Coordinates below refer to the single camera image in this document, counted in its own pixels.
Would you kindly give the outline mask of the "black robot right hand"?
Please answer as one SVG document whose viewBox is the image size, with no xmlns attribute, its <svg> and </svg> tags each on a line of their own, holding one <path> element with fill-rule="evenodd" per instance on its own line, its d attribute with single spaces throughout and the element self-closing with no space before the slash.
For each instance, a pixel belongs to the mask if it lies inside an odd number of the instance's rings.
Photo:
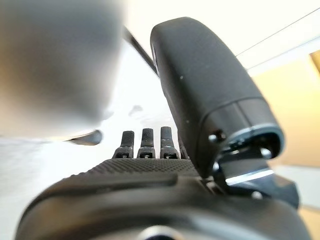
<svg viewBox="0 0 320 240">
<path fill-rule="evenodd" d="M 201 22 L 150 35 L 178 131 L 125 131 L 111 159 L 51 185 L 25 209 L 17 240 L 309 240 L 296 184 L 268 160 L 285 135 L 247 71 Z"/>
</svg>

